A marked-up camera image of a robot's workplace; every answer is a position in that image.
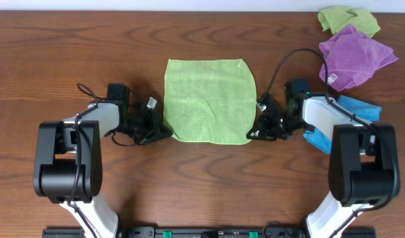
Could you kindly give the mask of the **light green cloth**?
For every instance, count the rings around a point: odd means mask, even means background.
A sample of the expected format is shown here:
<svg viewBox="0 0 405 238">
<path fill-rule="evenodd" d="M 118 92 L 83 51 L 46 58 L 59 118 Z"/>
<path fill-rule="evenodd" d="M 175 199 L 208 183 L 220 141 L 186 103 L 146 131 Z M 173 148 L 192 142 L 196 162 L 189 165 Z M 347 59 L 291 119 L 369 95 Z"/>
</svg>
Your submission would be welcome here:
<svg viewBox="0 0 405 238">
<path fill-rule="evenodd" d="M 170 59 L 164 123 L 181 142 L 243 145 L 256 117 L 256 84 L 243 59 Z"/>
</svg>

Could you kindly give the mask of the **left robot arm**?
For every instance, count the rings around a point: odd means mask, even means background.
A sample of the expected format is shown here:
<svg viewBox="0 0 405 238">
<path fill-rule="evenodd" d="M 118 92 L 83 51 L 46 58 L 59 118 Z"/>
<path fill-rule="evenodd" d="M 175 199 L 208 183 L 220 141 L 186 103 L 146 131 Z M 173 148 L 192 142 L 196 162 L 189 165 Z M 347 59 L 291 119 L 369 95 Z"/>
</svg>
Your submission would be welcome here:
<svg viewBox="0 0 405 238">
<path fill-rule="evenodd" d="M 103 137 L 117 133 L 132 138 L 132 145 L 147 145 L 172 136 L 156 112 L 157 101 L 129 103 L 132 90 L 121 83 L 108 85 L 105 97 L 83 83 L 78 90 L 92 97 L 88 107 L 59 121 L 42 122 L 33 175 L 38 196 L 59 204 L 78 221 L 78 228 L 47 228 L 43 237 L 133 237 L 108 205 L 102 187 Z"/>
</svg>

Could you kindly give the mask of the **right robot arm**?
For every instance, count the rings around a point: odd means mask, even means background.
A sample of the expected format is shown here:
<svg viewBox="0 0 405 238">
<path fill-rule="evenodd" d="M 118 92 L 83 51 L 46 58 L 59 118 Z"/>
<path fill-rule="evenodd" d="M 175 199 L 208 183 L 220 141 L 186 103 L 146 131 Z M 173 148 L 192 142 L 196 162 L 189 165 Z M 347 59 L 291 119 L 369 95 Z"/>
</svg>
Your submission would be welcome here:
<svg viewBox="0 0 405 238">
<path fill-rule="evenodd" d="M 304 237 L 342 237 L 360 214 L 387 206 L 400 190 L 394 128 L 374 124 L 341 107 L 327 93 L 313 93 L 306 79 L 284 86 L 286 110 L 269 93 L 258 100 L 261 111 L 247 138 L 289 139 L 295 130 L 321 131 L 332 142 L 329 193 L 304 220 Z"/>
</svg>

